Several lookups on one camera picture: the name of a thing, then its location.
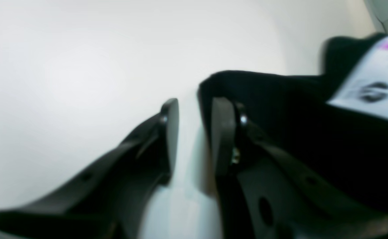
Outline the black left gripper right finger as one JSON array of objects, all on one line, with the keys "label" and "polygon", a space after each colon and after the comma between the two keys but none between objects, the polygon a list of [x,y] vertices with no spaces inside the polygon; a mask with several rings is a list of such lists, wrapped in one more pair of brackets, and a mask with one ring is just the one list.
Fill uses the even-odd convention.
[{"label": "black left gripper right finger", "polygon": [[277,147],[241,103],[215,97],[211,151],[225,239],[388,239],[388,213]]}]

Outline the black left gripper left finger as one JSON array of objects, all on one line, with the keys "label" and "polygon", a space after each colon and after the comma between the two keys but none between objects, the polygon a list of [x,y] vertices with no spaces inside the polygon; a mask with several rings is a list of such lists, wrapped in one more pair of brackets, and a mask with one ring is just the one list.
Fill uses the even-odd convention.
[{"label": "black left gripper left finger", "polygon": [[178,127],[172,98],[62,186],[0,210],[0,239],[136,239],[149,199],[174,172]]}]

